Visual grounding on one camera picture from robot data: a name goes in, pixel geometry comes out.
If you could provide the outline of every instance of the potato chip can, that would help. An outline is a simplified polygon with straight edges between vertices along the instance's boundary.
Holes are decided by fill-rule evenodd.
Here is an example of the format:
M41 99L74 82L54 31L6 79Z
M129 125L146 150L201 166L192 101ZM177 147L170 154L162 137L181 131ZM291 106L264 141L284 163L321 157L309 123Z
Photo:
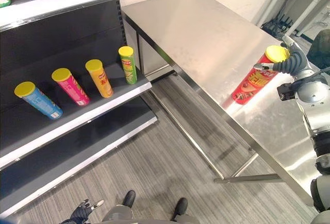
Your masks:
M89 60L85 64L86 69L91 75L98 91L103 98L109 98L113 95L113 90L110 85L107 74L104 71L102 62L99 59Z
M289 51L286 48L271 45L267 47L266 52L257 63L278 63L286 60L289 56ZM246 104L276 75L277 72L275 71L260 71L252 68L238 87L232 92L233 100L241 105Z
M134 50L130 46L122 46L118 53L122 60L123 70L125 72L126 82L135 84L138 80L134 61Z
M33 82L22 82L17 85L14 93L50 119L58 119L63 114L63 111L44 95Z
M52 73L52 79L76 102L79 106L89 103L89 98L76 79L67 68L58 68Z

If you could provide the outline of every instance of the table top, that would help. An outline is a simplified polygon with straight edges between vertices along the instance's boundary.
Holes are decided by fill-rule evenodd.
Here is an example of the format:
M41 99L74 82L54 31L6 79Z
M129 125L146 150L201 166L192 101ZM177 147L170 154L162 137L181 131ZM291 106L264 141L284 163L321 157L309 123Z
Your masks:
M129 24L308 204L319 176L315 152L294 100L280 101L278 74L246 105L230 94L279 41L215 0L148 0L122 8Z

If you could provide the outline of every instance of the pink chip can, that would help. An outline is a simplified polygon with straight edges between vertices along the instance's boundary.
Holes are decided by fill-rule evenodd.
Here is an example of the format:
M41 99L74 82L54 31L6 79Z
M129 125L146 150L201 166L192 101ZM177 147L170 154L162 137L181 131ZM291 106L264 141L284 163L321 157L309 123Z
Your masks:
M67 68L58 68L52 73L52 79L79 105L85 106L89 98Z

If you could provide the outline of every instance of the gray striped carpet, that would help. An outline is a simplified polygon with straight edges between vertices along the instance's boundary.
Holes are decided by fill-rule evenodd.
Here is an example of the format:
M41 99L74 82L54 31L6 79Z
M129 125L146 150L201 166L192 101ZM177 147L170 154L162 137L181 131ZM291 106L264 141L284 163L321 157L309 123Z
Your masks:
M229 176L252 152L239 136L176 76L153 85L217 166ZM285 183L215 184L215 175L149 94L159 121L100 158L56 189L13 214L24 222L60 223L85 198L105 203L90 216L97 223L129 189L137 192L137 218L169 219L176 201L201 223L310 223L317 214ZM244 175L271 173L260 158Z

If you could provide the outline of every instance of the green chip can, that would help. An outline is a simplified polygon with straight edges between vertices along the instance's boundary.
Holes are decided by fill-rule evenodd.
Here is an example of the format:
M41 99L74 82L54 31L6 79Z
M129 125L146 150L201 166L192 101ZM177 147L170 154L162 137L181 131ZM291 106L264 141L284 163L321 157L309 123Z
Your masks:
M126 82L128 84L135 84L137 82L137 75L134 62L134 50L130 46L122 46L118 50L125 72Z

